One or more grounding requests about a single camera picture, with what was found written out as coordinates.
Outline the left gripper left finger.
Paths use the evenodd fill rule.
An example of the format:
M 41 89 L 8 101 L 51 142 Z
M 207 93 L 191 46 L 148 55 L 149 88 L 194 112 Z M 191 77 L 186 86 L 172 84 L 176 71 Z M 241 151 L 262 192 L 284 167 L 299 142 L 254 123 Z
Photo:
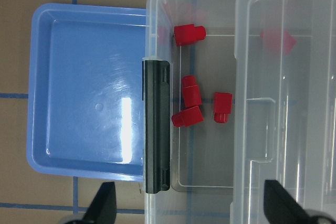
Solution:
M 117 217 L 116 189 L 114 182 L 104 182 L 81 219 L 82 223 L 114 224 Z

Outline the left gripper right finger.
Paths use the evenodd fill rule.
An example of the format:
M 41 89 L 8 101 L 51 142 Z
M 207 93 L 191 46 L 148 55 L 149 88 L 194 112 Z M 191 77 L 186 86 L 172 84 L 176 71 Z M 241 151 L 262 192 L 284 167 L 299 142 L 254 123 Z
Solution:
M 310 216 L 277 180 L 265 180 L 263 210 L 269 223 L 310 223 Z

